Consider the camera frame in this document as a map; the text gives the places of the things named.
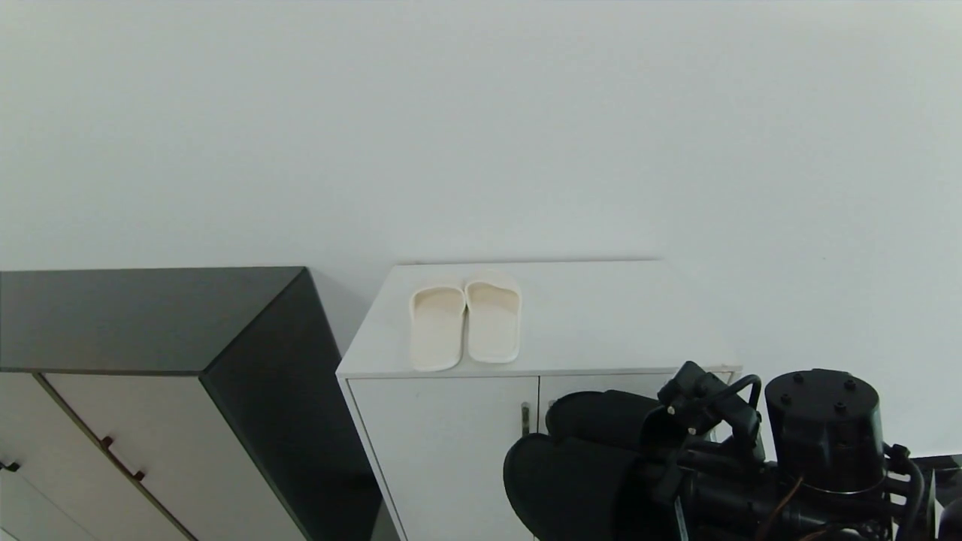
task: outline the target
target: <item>wire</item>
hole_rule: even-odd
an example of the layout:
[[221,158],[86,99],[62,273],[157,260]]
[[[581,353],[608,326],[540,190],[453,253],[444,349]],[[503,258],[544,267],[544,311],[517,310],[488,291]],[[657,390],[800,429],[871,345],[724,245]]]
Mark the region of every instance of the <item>wire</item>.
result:
[[778,515],[781,514],[781,511],[785,508],[785,505],[788,505],[788,502],[792,499],[792,497],[795,496],[795,492],[798,492],[798,488],[801,486],[801,482],[804,479],[805,476],[798,476],[798,480],[795,481],[795,486],[792,487],[792,490],[788,491],[788,494],[786,494],[785,497],[782,498],[781,502],[775,506],[775,509],[773,509],[769,514],[769,517],[765,519],[765,522],[762,523],[762,526],[758,527],[758,530],[755,531],[755,541],[765,541],[765,537],[768,536],[769,530],[772,529],[775,519],[777,519]]
[[748,405],[750,405],[753,409],[758,409],[758,400],[762,397],[762,379],[755,374],[746,375],[745,377],[718,391],[714,395],[695,400],[691,407],[700,409],[719,400],[734,397],[748,385],[751,385],[751,396],[748,399]]
[[883,444],[883,446],[886,454],[893,460],[897,460],[901,466],[904,466],[905,469],[908,470],[909,494],[905,497],[905,508],[902,511],[902,518],[899,521],[899,533],[896,534],[896,541],[907,541],[912,535],[912,529],[915,527],[919,510],[922,508],[922,495],[924,491],[922,471],[919,470],[919,466],[917,466],[915,462],[908,458],[907,453],[896,452],[887,444]]

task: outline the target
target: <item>cabinet handle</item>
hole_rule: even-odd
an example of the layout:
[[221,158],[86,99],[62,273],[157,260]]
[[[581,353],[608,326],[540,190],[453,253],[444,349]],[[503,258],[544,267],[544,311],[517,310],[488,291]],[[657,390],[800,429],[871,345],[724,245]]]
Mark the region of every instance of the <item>cabinet handle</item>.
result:
[[136,482],[141,482],[141,481],[143,481],[143,478],[146,476],[146,474],[145,474],[144,472],[138,470],[135,474],[132,474],[132,473],[130,472],[130,470],[128,470],[127,467],[124,466],[123,463],[120,462],[120,460],[117,459],[117,457],[116,457],[116,455],[114,454],[114,452],[111,451],[111,445],[112,445],[113,443],[114,443],[114,438],[112,438],[112,437],[110,437],[110,436],[104,436],[104,439],[100,440],[100,448],[104,451],[104,454],[107,455],[107,458],[108,458],[111,462],[113,462],[114,465],[115,465],[121,472],[123,472],[124,474],[126,474],[127,477],[133,479],[133,480],[136,481]]
[[521,435],[527,436],[531,433],[531,406],[528,402],[521,404]]

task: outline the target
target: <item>white slipper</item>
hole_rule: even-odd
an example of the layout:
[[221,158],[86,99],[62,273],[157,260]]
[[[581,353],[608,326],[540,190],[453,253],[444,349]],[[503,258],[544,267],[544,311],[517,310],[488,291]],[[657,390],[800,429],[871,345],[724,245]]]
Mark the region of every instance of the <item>white slipper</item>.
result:
[[465,292],[461,280],[434,280],[411,295],[411,363],[419,372],[447,370],[461,361]]
[[485,363],[510,363],[521,342],[521,287],[500,270],[482,270],[465,286],[468,354]]

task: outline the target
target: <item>white wall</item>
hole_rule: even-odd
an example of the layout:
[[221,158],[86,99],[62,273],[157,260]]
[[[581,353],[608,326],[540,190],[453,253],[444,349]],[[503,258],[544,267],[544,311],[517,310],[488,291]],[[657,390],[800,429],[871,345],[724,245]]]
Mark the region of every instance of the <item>white wall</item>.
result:
[[6,3],[0,68],[5,270],[306,264],[345,348],[397,262],[665,257],[962,451],[962,5]]

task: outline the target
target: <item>white drawer front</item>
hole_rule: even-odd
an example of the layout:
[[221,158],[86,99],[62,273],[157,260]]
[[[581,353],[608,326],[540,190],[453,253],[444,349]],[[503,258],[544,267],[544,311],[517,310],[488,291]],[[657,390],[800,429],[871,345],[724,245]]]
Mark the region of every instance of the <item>white drawer front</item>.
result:
[[0,374],[0,460],[98,541],[184,541],[30,374]]
[[200,541],[304,536],[195,377],[50,374],[50,383]]
[[[731,373],[715,372],[721,381],[727,382]],[[538,430],[544,429],[547,408],[555,400],[578,391],[624,391],[645,397],[657,398],[658,391],[674,376],[670,374],[602,374],[602,375],[550,375],[541,378],[540,403],[538,406]]]
[[0,541],[96,541],[24,476],[0,472]]

